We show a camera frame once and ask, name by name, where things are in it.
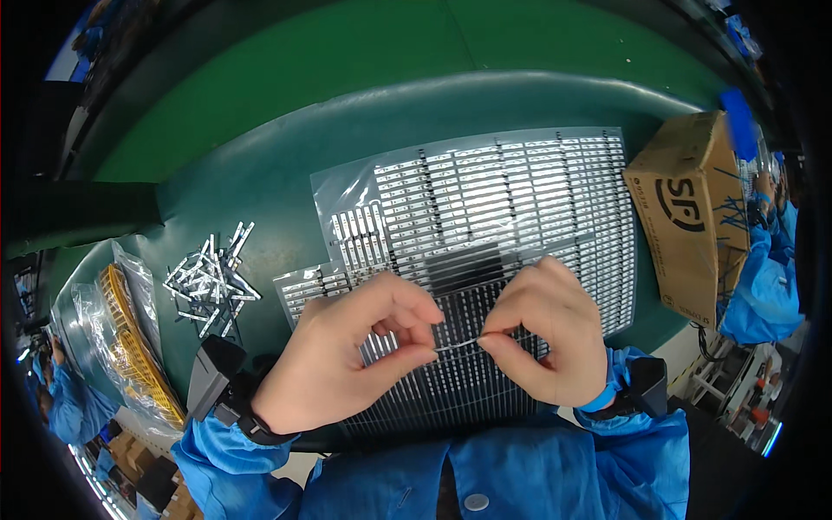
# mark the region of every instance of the led strip panel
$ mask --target led strip panel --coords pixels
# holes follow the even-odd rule
[[[598,304],[605,336],[631,323],[635,235],[621,134],[575,130],[477,136],[481,146],[464,149],[454,146],[460,140],[432,143],[387,165],[386,154],[367,182],[377,196],[321,217],[336,258],[275,278],[293,327],[309,300],[343,294],[381,270],[423,286],[446,314],[434,327],[439,360],[344,421],[350,434],[452,431],[533,413],[533,400],[475,339],[502,287],[542,255],[555,255],[576,274]],[[519,139],[529,132],[534,139]],[[317,195],[316,203],[324,207]],[[548,351],[533,334],[516,336],[538,358]],[[361,353],[370,364],[395,348],[393,334],[371,334]]]

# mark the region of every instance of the fingernail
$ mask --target fingernail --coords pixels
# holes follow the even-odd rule
[[[435,350],[425,350],[423,353],[419,353],[419,361],[421,361],[422,364],[432,363],[437,359],[439,359],[439,354],[437,354]]]
[[[483,347],[483,349],[485,349],[485,350],[488,350],[488,347],[490,345],[494,344],[493,341],[494,341],[493,338],[489,338],[487,336],[482,336],[480,338],[477,338],[477,344],[479,346]]]

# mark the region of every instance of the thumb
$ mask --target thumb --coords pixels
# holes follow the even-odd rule
[[[505,334],[489,333],[477,339],[479,346],[488,352],[494,363],[538,401],[552,404],[557,393],[557,376],[538,363],[517,341]]]
[[[370,386],[380,394],[391,389],[405,375],[423,364],[436,361],[438,354],[424,344],[399,347],[362,370]]]

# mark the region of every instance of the cardboard box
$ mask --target cardboard box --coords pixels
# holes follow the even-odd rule
[[[107,447],[110,449],[110,453],[112,453],[113,458],[116,458],[126,454],[135,441],[135,437],[130,435],[128,432],[122,431],[115,438],[110,440]]]
[[[130,451],[127,452],[126,458],[130,467],[135,469],[140,476],[144,475],[145,471],[156,460],[153,453],[141,443],[133,443]]]
[[[665,121],[624,180],[650,245],[662,303],[718,330],[750,249],[726,113]]]
[[[191,511],[199,509],[196,506],[194,499],[191,497],[191,493],[188,492],[188,488],[183,485],[176,488],[176,491],[171,496],[171,503],[175,503],[183,508],[190,509]]]
[[[124,476],[129,480],[134,486],[139,482],[139,478],[141,475],[133,468],[130,467],[130,464],[127,462],[127,457],[125,455],[121,455],[120,457],[114,457],[113,460],[116,462],[116,466],[124,473]]]
[[[194,512],[188,508],[183,508],[176,503],[169,503],[167,507],[161,512],[162,520],[193,520]]]

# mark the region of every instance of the worker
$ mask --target worker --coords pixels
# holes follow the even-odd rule
[[[39,386],[38,407],[43,422],[64,443],[86,444],[116,416],[119,405],[106,395],[87,386],[67,366],[67,358],[57,342],[52,343],[52,377],[54,390]]]
[[[34,356],[34,359],[32,360],[32,371],[37,376],[37,380],[40,381],[40,384],[47,387],[49,394],[55,395],[56,387],[55,381],[52,378],[52,358],[49,357],[48,352],[42,350]]]
[[[123,0],[98,0],[96,2],[81,34],[72,41],[72,50],[77,53],[79,59],[86,58],[93,61],[96,58],[99,45],[104,38],[104,29],[110,25],[122,3]]]
[[[795,273],[797,209],[789,201],[785,175],[780,174],[776,187],[763,171],[755,188],[749,215],[751,249],[720,327],[738,344],[780,341],[804,320]]]
[[[544,257],[499,296],[479,345],[529,395],[576,408],[468,438],[319,460],[305,491],[270,472],[302,432],[357,414],[403,376],[435,361],[430,294],[390,273],[340,299],[311,300],[283,354],[226,427],[191,421],[171,453],[206,518],[683,518],[690,453],[682,410],[616,412],[633,348],[604,346],[598,308],[572,272]],[[522,324],[551,348],[541,361],[504,332]],[[370,331],[399,348],[364,367]],[[263,439],[254,442],[252,439]]]

